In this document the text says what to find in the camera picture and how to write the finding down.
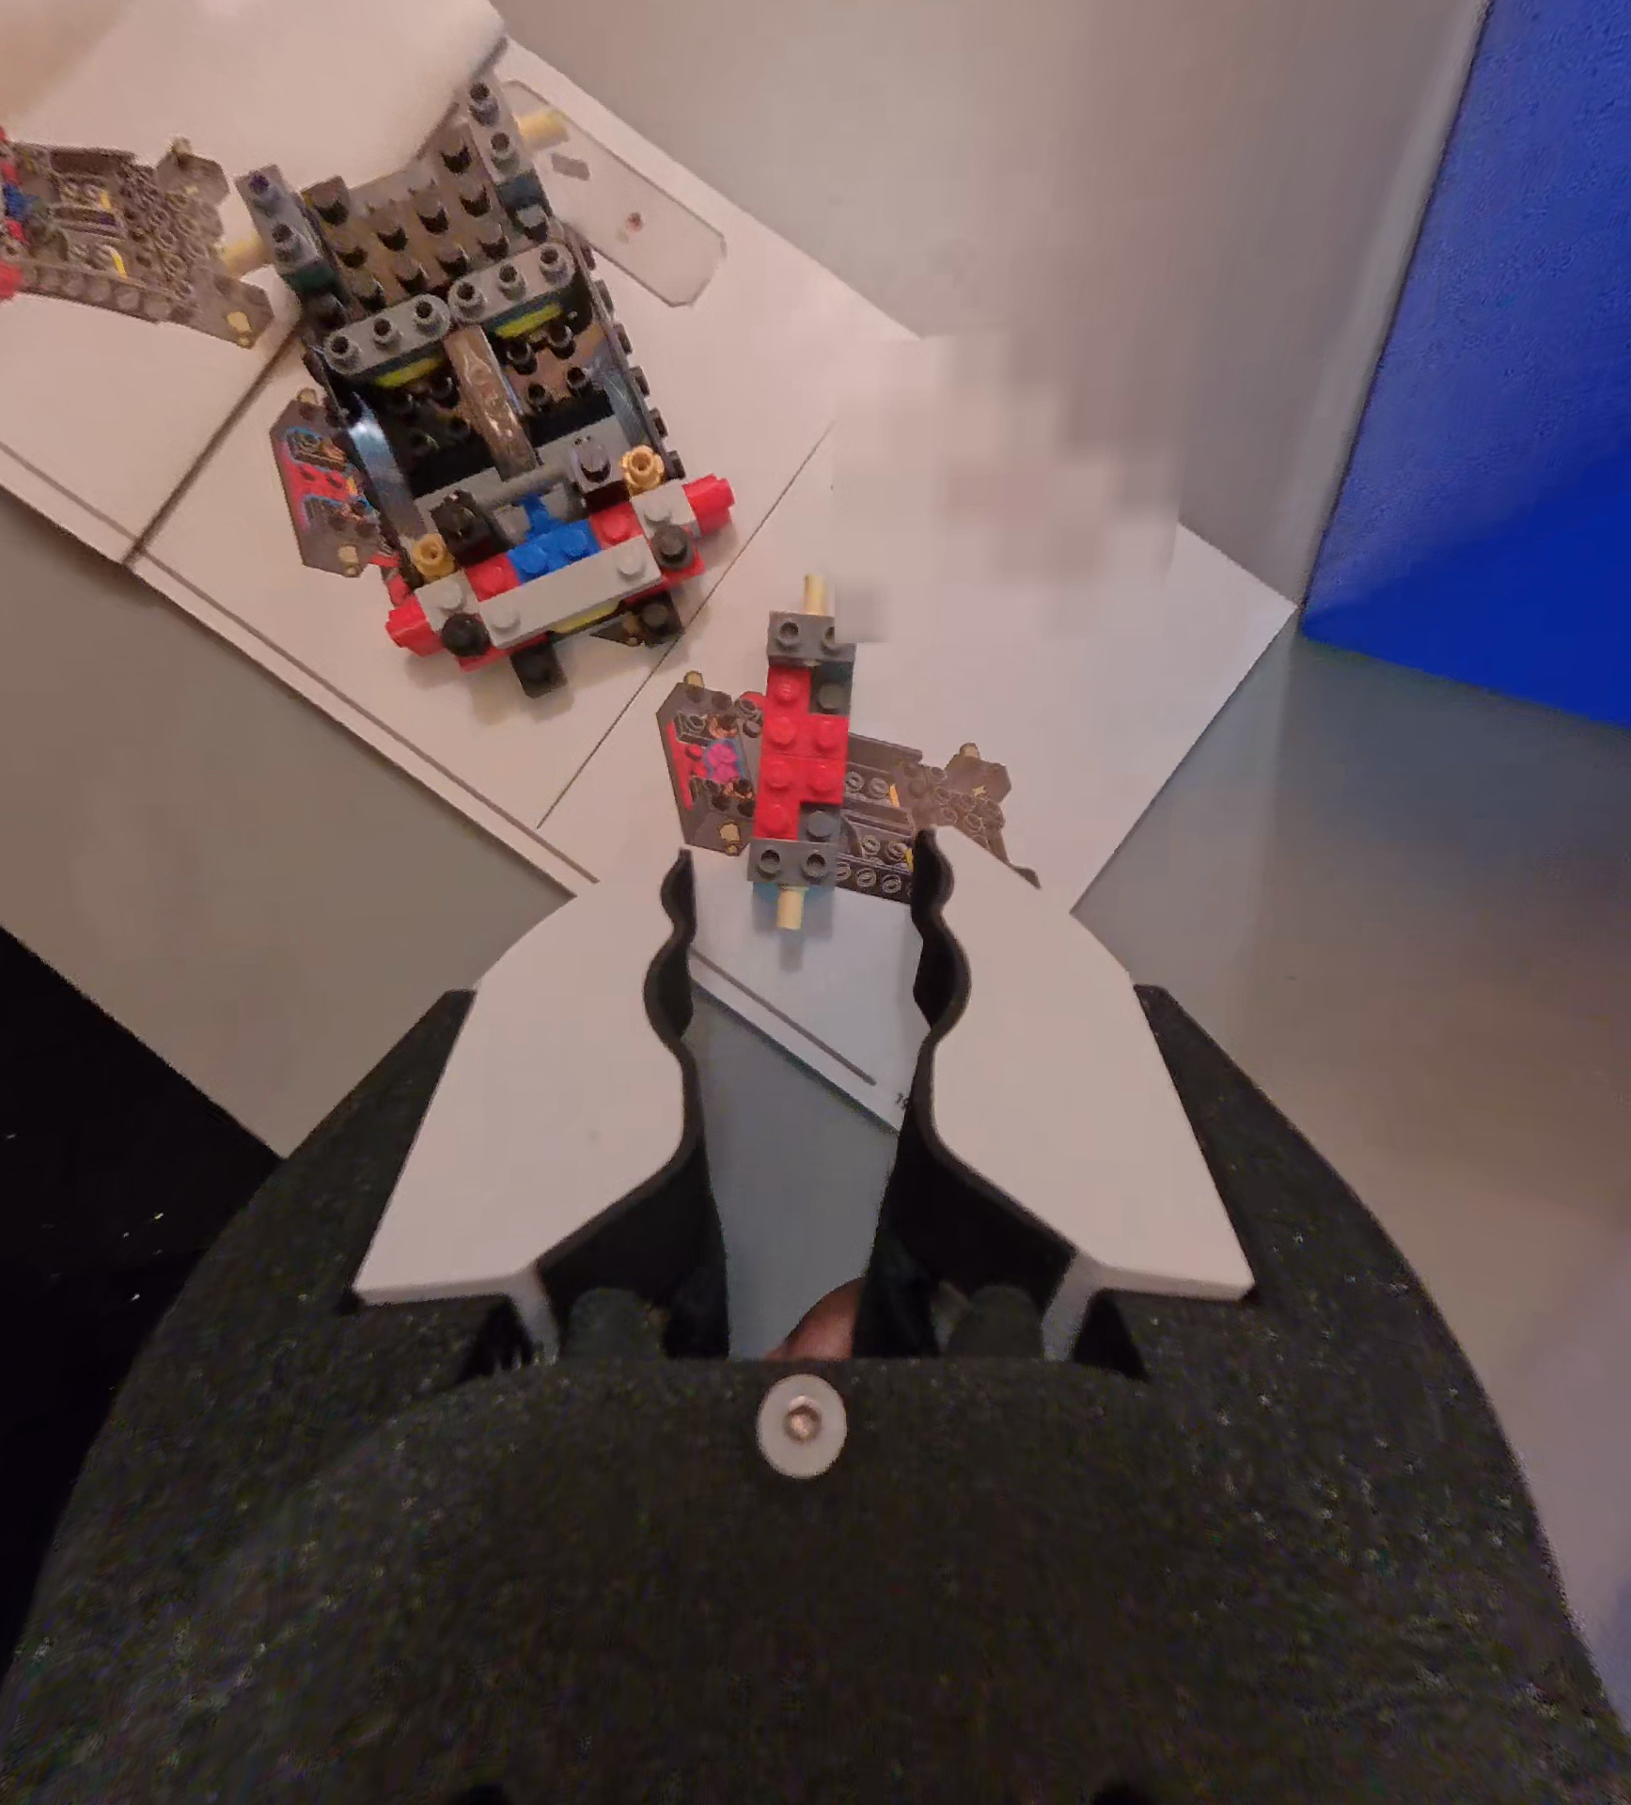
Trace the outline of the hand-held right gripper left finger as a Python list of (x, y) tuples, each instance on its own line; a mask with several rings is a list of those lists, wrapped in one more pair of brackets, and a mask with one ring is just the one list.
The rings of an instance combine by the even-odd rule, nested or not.
[(686, 1030), (686, 851), (646, 853), (479, 981), (352, 1290), (507, 1299), (532, 1358), (626, 1294), (674, 1358), (730, 1349), (726, 1254)]

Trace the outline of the blue panel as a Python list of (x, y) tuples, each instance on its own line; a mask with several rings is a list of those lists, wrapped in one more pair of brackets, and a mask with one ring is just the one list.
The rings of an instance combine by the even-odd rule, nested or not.
[(1302, 632), (1631, 729), (1631, 2), (1490, 4)]

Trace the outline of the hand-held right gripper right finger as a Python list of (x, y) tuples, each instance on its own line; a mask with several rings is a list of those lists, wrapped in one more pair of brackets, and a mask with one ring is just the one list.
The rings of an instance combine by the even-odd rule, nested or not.
[(1132, 1364), (1121, 1296), (1255, 1271), (1125, 966), (958, 827), (917, 837), (926, 1034), (882, 1195), (882, 1353)]

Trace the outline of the small red lego assembly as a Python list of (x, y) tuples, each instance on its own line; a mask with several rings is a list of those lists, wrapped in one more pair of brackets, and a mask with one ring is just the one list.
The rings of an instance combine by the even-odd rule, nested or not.
[(843, 865), (843, 805), (857, 648), (841, 632), (830, 582), (804, 578), (797, 608), (765, 624), (762, 751), (748, 877), (770, 892), (777, 927), (797, 933), (812, 892)]

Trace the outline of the white lego instruction booklet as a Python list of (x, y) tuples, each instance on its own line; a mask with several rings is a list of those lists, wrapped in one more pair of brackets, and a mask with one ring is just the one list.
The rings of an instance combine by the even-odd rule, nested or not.
[[(573, 648), (544, 703), (501, 676), (442, 676), (392, 648), (377, 575), (317, 574), (292, 545), (266, 422), (305, 386), (285, 289), (249, 350), (112, 308), (0, 303), (0, 484), (238, 644), (571, 894), (664, 844), (656, 710), (695, 666), (733, 689), (758, 668), (768, 604), (815, 566), (830, 514), (832, 400), (846, 350), (909, 332), (726, 196), (665, 157), (530, 49), (490, 4), (0, 4), (0, 124), (16, 140), (164, 151), (188, 140), (238, 172), (372, 168), (421, 141), (490, 51), (722, 237), (711, 283), (665, 303), (614, 261), (615, 313), (689, 461), (736, 488), (686, 642)], [(973, 740), (1014, 778), (1007, 844), (1062, 906), (1082, 899), (1216, 721), (1291, 604), (1179, 530), (1163, 589), (1104, 604), (1094, 632), (1035, 648), (1036, 676), (967, 669), (967, 650), (862, 652), (866, 733), (926, 753)], [(894, 1125), (916, 1007), (892, 1003), (908, 910), (809, 912), (797, 976), (768, 950), (743, 859), (695, 853), (697, 977), (814, 1070)]]

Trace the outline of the black and red lego car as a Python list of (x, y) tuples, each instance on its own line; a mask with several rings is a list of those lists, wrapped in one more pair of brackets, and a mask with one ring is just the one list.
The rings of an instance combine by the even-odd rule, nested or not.
[(734, 493), (686, 472), (599, 261), (686, 306), (722, 234), (496, 77), (370, 182), (238, 187), (300, 306), (308, 384), (270, 442), (303, 563), (377, 570), (404, 652), (507, 663), (529, 696), (573, 639), (674, 642)]

